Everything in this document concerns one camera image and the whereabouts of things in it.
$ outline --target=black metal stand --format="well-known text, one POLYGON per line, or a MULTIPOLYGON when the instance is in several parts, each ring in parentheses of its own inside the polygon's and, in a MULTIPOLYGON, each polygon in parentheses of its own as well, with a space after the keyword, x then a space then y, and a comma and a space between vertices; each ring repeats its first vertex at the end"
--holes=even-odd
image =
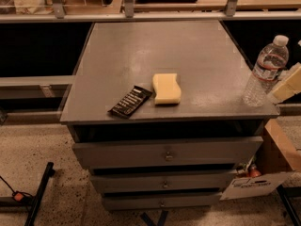
POLYGON ((299 216, 296 214, 290 198, 301 197, 301 187, 286 187, 284 188, 280 185, 277 188, 277 192, 282 199, 282 202, 286 208, 286 211, 291 217, 294 226, 301 226, 301 221, 299 216))
POLYGON ((37 194, 33 199, 28 199, 26 203, 19 203, 14 201, 10 197, 0 197, 0 207, 28 207, 28 217, 24 226, 33 226, 36 215, 39 211, 40 202, 43 198, 44 191, 46 189, 48 180, 55 174, 55 170, 53 169, 54 163, 48 162, 43 177, 40 181, 40 186, 38 188, 37 194))

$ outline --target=plastic water bottle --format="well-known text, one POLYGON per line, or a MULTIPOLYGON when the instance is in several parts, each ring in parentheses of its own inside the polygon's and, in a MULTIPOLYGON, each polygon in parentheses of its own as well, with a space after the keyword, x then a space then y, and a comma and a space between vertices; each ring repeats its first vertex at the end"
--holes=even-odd
POLYGON ((266 94, 277 83, 278 76, 289 60, 286 47, 288 41, 289 38, 277 35, 272 43, 261 50, 246 84, 243 99, 247 105, 263 105, 266 94))

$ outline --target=cardboard box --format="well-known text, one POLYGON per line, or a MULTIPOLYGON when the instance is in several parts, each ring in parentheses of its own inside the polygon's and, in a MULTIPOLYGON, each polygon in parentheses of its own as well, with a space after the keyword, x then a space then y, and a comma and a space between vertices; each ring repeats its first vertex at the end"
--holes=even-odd
POLYGON ((276 120, 267 122, 262 138, 256 160, 262 176, 233 179, 221 200, 268 195, 296 171, 301 171, 301 155, 276 120))

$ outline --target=bottle cap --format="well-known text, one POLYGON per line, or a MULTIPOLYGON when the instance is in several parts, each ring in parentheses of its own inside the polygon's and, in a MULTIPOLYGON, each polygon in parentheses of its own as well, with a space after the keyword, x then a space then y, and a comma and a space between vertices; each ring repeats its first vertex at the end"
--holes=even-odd
POLYGON ((289 38, 284 36, 284 35, 277 35, 275 36, 273 43, 277 46, 285 46, 286 44, 288 44, 289 38))

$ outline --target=yellow sponge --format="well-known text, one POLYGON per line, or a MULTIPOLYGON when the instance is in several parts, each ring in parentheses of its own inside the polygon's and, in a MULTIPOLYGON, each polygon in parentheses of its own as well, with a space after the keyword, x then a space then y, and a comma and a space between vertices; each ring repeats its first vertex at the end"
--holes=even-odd
POLYGON ((177 83, 176 73, 156 73, 152 78, 156 92, 156 105, 178 104, 181 100, 181 89, 177 83))

